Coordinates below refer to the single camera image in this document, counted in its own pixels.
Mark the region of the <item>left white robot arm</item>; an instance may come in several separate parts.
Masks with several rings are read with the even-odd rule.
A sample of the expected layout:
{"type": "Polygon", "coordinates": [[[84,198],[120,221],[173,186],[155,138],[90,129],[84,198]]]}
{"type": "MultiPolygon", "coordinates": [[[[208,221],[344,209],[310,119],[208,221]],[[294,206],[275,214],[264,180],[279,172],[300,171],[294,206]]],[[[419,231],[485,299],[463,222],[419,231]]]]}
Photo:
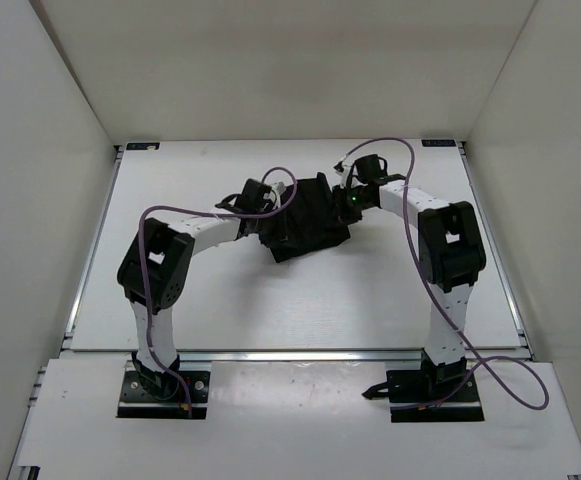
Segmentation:
{"type": "Polygon", "coordinates": [[[207,212],[157,205],[142,214],[117,282],[135,316],[134,361],[146,370],[143,382],[155,397],[167,398],[178,389],[172,309],[193,256],[258,231],[293,199],[293,185],[250,179],[241,193],[207,212]]]}

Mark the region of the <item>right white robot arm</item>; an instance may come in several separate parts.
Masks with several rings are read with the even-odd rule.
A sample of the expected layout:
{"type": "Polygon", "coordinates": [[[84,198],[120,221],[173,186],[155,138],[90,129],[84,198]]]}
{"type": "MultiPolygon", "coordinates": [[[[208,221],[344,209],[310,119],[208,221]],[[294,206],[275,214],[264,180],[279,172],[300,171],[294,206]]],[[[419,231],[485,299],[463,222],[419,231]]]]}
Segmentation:
{"type": "Polygon", "coordinates": [[[371,154],[334,166],[340,183],[333,188],[339,219],[355,223],[362,212],[379,208],[404,220],[411,254],[431,298],[429,330],[422,349],[419,391],[441,400],[466,371],[464,332],[467,304],[486,254],[474,207],[451,203],[390,175],[387,161],[371,154]]]}

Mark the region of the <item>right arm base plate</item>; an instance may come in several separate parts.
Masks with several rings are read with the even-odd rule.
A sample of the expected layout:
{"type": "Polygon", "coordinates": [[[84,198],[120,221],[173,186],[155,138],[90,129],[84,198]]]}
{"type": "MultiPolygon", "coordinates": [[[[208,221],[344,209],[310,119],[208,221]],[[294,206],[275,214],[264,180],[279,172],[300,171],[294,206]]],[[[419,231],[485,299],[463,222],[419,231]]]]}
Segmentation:
{"type": "Polygon", "coordinates": [[[388,370],[384,382],[362,393],[366,400],[387,399],[392,423],[462,423],[485,420],[474,376],[433,386],[419,370],[388,370]]]}

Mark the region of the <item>black pleated skirt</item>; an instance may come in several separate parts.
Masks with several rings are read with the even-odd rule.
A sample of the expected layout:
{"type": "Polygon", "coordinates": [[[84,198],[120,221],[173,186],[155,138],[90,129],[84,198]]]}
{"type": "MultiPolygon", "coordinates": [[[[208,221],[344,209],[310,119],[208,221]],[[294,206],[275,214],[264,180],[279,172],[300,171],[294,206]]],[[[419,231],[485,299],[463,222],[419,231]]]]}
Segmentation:
{"type": "Polygon", "coordinates": [[[311,252],[336,247],[350,238],[338,219],[327,177],[299,179],[297,194],[281,213],[260,222],[260,242],[281,263],[311,252]]]}

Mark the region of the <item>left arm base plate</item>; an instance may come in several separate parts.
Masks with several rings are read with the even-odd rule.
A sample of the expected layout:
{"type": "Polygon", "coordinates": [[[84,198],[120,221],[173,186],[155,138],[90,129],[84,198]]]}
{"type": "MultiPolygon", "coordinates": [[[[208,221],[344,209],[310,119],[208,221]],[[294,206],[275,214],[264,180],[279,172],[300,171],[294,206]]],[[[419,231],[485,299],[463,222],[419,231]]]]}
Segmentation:
{"type": "Polygon", "coordinates": [[[204,420],[210,393],[209,370],[183,371],[190,402],[176,379],[170,378],[165,389],[152,385],[134,368],[127,368],[118,398],[116,416],[123,419],[204,420]]]}

